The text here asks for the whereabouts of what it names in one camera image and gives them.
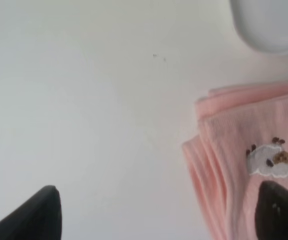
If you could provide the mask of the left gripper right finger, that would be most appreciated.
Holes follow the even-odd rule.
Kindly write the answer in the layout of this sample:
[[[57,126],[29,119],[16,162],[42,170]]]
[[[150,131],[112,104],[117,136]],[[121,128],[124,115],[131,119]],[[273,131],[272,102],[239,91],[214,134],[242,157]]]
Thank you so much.
[[[288,240],[288,189],[275,181],[264,181],[259,188],[257,238]]]

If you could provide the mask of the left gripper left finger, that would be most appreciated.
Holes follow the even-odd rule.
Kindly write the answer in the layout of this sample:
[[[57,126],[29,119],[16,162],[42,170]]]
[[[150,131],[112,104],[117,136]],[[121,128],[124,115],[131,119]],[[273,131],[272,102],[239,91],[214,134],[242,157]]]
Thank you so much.
[[[0,240],[60,240],[62,210],[59,191],[47,185],[0,221]]]

